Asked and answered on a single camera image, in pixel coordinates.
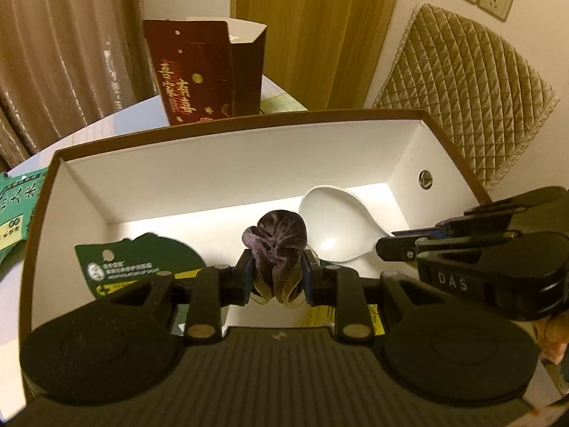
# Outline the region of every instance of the white spoon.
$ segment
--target white spoon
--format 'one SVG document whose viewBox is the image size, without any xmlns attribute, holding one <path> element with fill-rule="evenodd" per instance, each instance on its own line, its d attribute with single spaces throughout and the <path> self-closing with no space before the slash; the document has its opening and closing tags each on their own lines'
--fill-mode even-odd
<svg viewBox="0 0 569 427">
<path fill-rule="evenodd" d="M 373 251 L 380 237 L 392 236 L 356 195 L 334 186 L 312 188 L 298 213 L 306 223 L 308 245 L 331 262 L 357 258 Z"/>
</svg>

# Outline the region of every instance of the green face mask package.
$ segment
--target green face mask package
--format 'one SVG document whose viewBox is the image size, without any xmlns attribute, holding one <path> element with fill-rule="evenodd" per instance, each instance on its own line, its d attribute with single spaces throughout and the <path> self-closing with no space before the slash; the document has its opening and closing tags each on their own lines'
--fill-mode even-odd
<svg viewBox="0 0 569 427">
<path fill-rule="evenodd" d="M 0 174 L 0 262 L 20 242 L 28 239 L 30 221 L 47 169 L 8 177 Z"/>
<path fill-rule="evenodd" d="M 206 266 L 188 245 L 153 233 L 118 242 L 76 245 L 75 254 L 96 298 L 160 271 L 171 272 L 178 279 L 194 277 Z"/>
</svg>

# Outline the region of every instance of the wooden door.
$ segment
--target wooden door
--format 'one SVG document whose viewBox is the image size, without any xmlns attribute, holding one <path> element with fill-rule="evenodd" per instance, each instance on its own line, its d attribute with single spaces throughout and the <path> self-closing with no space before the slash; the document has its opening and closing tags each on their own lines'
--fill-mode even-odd
<svg viewBox="0 0 569 427">
<path fill-rule="evenodd" d="M 232 0 L 267 27 L 265 75 L 310 110 L 362 107 L 395 0 Z"/>
</svg>

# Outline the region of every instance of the white box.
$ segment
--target white box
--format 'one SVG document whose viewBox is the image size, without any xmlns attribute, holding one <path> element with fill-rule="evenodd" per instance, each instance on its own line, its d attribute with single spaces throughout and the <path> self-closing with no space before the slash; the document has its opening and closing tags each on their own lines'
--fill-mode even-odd
<svg viewBox="0 0 569 427">
<path fill-rule="evenodd" d="M 428 191 L 420 171 L 433 177 Z M 93 300 L 74 247 L 155 232 L 211 264 L 234 265 L 241 234 L 271 209 L 295 210 L 313 186 L 352 188 L 388 229 L 432 226 L 488 195 L 422 111 L 290 112 L 168 127 L 54 156 L 33 217 L 22 278 L 21 342 Z M 385 265 L 354 261 L 363 276 Z M 229 324 L 297 325 L 306 307 L 233 307 Z"/>
</svg>

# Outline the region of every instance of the yellow label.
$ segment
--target yellow label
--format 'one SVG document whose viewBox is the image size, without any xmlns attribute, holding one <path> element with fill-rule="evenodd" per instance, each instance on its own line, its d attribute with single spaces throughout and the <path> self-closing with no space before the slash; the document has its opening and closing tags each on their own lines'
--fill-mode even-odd
<svg viewBox="0 0 569 427">
<path fill-rule="evenodd" d="M 97 286 L 96 291 L 100 296 L 106 296 L 112 294 L 113 292 L 116 292 L 119 289 L 125 288 L 129 284 L 132 284 L 133 282 L 136 281 L 137 280 L 135 279 L 134 281 L 114 282 L 112 284 L 101 284 L 100 286 Z"/>
<path fill-rule="evenodd" d="M 176 278 L 176 279 L 195 278 L 197 276 L 198 272 L 200 272 L 201 270 L 202 270 L 202 268 L 198 268 L 197 270 L 191 270 L 188 272 L 176 273 L 174 275 L 174 278 Z M 133 282 L 137 282 L 137 281 L 138 280 L 135 279 L 134 281 L 123 281 L 123 282 L 113 282 L 112 284 L 101 284 L 100 286 L 97 286 L 96 290 L 100 296 L 105 296 L 105 295 L 112 294 L 113 292 L 116 292 L 119 289 L 125 288 L 129 284 L 132 284 Z"/>
<path fill-rule="evenodd" d="M 0 225 L 0 251 L 22 240 L 23 224 L 24 215 L 18 215 L 16 218 Z"/>
<path fill-rule="evenodd" d="M 174 278 L 176 278 L 176 279 L 195 278 L 201 270 L 202 270 L 202 268 L 198 268 L 197 270 L 191 270 L 188 272 L 176 273 L 174 275 Z"/>
<path fill-rule="evenodd" d="M 374 335 L 383 335 L 385 333 L 385 329 L 383 328 L 383 324 L 379 319 L 379 314 L 377 312 L 377 305 L 368 305 L 369 314 L 372 317 L 372 324 L 373 324 L 373 332 Z M 336 309 L 330 306 L 319 306 L 314 307 L 310 313 L 310 327 L 322 327 L 322 326 L 330 326 L 334 324 L 336 320 Z"/>
</svg>

